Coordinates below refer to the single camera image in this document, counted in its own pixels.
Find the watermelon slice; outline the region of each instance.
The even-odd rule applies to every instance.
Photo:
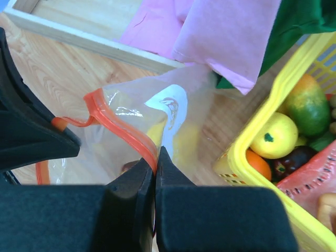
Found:
[[[336,140],[297,169],[277,187],[316,217],[318,199],[324,193],[336,192]]]

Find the fruit basket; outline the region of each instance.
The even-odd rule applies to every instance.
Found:
[[[306,251],[336,251],[335,235],[252,168],[245,153],[304,73],[314,76],[326,93],[336,93],[335,53],[336,33],[309,36],[275,78],[269,97],[221,157],[221,164],[214,167],[232,185],[265,186],[274,190],[286,207],[298,243]]]

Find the white label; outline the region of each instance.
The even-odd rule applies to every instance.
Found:
[[[187,116],[188,98],[185,90],[178,85],[170,85],[145,103],[148,107],[164,111],[167,123],[163,130],[162,144],[170,158],[173,158],[173,139]]]

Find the pink towel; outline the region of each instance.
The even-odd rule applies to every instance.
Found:
[[[255,85],[281,0],[143,0],[120,42]]]

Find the yellow fruit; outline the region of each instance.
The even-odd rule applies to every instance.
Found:
[[[147,132],[156,146],[161,146],[161,138],[165,121],[153,125]],[[200,130],[195,124],[184,122],[172,141],[173,156],[172,161],[184,174],[190,174],[193,169],[192,163],[197,160],[197,144],[199,140]]]
[[[298,140],[295,143],[295,147],[296,146],[301,146],[301,145],[306,145],[308,142],[307,138],[305,138],[304,136],[299,136]]]
[[[298,128],[288,116],[275,112],[257,133],[250,147],[266,159],[279,159],[294,149],[298,134]]]

